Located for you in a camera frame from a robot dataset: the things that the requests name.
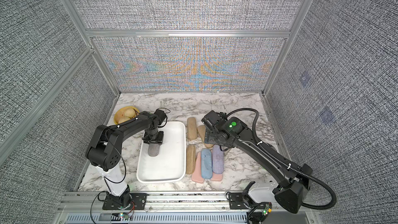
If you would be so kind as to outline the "blue glasses case front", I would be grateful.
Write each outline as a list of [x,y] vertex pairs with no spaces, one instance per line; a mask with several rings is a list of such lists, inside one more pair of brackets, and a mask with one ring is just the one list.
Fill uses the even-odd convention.
[[201,151],[201,175],[204,179],[212,178],[212,154],[209,149]]

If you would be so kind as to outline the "grey fabric glasses case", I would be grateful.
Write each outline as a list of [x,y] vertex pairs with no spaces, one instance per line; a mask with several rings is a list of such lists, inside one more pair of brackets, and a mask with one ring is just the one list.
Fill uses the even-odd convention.
[[151,143],[148,145],[148,156],[150,157],[156,157],[159,154],[160,151],[160,144],[157,143]]

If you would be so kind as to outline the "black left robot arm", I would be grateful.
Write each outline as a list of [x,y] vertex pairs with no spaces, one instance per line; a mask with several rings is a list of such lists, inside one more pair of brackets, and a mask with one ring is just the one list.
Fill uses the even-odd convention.
[[95,129],[86,150],[86,158],[101,173],[109,196],[121,205],[126,206],[130,202],[130,188],[119,166],[119,162],[124,160],[123,142],[144,131],[143,142],[158,151],[164,139],[164,132],[159,129],[165,127],[166,123],[166,113],[157,109],[154,113],[143,111],[123,123],[100,125]]

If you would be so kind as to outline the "purple fabric glasses case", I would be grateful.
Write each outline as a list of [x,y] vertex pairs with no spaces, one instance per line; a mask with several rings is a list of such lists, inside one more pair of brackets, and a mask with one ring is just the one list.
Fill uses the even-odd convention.
[[212,148],[212,171],[215,174],[224,172],[224,154],[219,145],[214,145]]

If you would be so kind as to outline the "tan glasses case back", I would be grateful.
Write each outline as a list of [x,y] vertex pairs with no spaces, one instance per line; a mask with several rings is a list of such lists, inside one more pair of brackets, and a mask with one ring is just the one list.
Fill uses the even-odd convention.
[[195,117],[189,117],[187,119],[187,138],[189,140],[195,140],[198,136],[197,120]]

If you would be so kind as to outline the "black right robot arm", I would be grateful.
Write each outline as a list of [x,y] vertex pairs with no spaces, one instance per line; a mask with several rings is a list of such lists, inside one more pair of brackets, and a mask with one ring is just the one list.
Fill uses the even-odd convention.
[[277,181],[278,186],[273,189],[275,200],[290,213],[296,214],[303,206],[310,190],[313,170],[307,164],[302,166],[285,158],[270,145],[262,142],[256,135],[256,123],[259,112],[252,108],[240,108],[240,111],[250,111],[256,114],[252,128],[236,117],[228,118],[228,114],[210,111],[202,118],[202,123],[210,134],[210,140],[219,146],[238,148],[252,157],[259,165],[265,168]]

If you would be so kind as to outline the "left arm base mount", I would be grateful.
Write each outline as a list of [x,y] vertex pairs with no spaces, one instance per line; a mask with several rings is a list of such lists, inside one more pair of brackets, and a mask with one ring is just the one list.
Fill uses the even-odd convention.
[[146,193],[129,193],[120,197],[116,197],[107,193],[102,210],[144,210],[147,202],[147,196],[148,195]]

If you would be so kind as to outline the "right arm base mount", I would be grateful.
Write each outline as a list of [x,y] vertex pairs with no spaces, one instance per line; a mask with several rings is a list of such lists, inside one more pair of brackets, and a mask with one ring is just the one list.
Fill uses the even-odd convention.
[[259,205],[265,207],[273,200],[272,190],[276,186],[273,181],[268,183],[251,181],[243,191],[227,192],[226,198],[230,209],[252,209]]

